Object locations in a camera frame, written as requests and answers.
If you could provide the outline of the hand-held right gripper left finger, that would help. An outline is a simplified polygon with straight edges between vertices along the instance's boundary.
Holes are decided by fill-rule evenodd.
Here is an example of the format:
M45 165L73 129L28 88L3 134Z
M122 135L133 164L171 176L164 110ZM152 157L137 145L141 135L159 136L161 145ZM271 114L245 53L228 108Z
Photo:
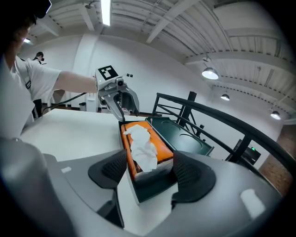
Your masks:
M127 151L121 150L90 166L88 176L100 188L116 189L126 168Z

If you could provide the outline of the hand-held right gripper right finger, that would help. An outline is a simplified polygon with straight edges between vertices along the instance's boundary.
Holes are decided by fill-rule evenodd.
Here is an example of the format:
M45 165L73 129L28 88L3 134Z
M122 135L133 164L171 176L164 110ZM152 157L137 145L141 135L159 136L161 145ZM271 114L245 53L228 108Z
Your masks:
M178 192L172 195L172 204L194 203L206 196L215 186L213 169L180 151L173 153L173 172Z

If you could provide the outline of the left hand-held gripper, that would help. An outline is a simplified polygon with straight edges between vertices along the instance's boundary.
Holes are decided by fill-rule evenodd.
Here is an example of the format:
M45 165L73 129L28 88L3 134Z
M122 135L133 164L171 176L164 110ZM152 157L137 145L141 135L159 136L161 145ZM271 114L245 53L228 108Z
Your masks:
M123 77L119 76L111 65L105 66L95 70L95 85L100 104L102 106L107 104L111 113L117 120L125 122L124 112L119 104L119 94L111 94L128 87ZM139 100L137 94L131 89L126 90L126 108L136 116L139 116Z

